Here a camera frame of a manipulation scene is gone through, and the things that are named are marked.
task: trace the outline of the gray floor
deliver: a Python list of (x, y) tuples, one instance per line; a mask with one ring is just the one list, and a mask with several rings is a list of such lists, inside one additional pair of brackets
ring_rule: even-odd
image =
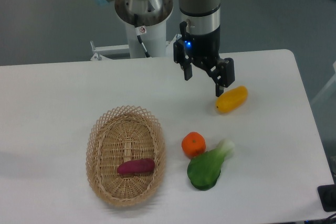
[[(167, 37), (178, 33), (178, 0)], [(309, 100), (334, 74), (336, 1), (222, 0), (221, 50), (291, 50)], [(0, 65), (89, 60), (96, 46), (126, 44), (113, 5), (93, 0), (0, 0)], [(286, 67), (286, 62), (279, 62)], [(336, 95), (314, 109), (327, 156), (336, 155)]]

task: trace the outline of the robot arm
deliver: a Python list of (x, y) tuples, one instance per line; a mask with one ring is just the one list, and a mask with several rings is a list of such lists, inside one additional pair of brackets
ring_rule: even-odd
[[(131, 22), (135, 22), (132, 20), (134, 16), (141, 23), (150, 25), (153, 17), (155, 20), (155, 17), (164, 11), (162, 0), (125, 1), (128, 4), (127, 12)], [(174, 61), (181, 65), (185, 80), (192, 77), (191, 64), (206, 71), (216, 84), (216, 96), (220, 96), (224, 88), (235, 80), (233, 59), (222, 59), (218, 53), (221, 0), (179, 0), (179, 2), (182, 13), (181, 37), (174, 43)]]

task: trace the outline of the white table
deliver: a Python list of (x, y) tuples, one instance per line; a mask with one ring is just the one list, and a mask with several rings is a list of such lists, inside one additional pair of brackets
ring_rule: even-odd
[[(332, 184), (300, 74), (287, 50), (225, 54), (247, 102), (214, 109), (215, 86), (172, 58), (0, 67), (0, 223), (270, 223), (328, 216), (317, 187)], [(120, 105), (162, 124), (167, 166), (153, 198), (115, 209), (95, 196), (85, 170), (96, 119)], [(217, 185), (197, 191), (181, 140), (198, 131), (214, 147), (236, 144)]]

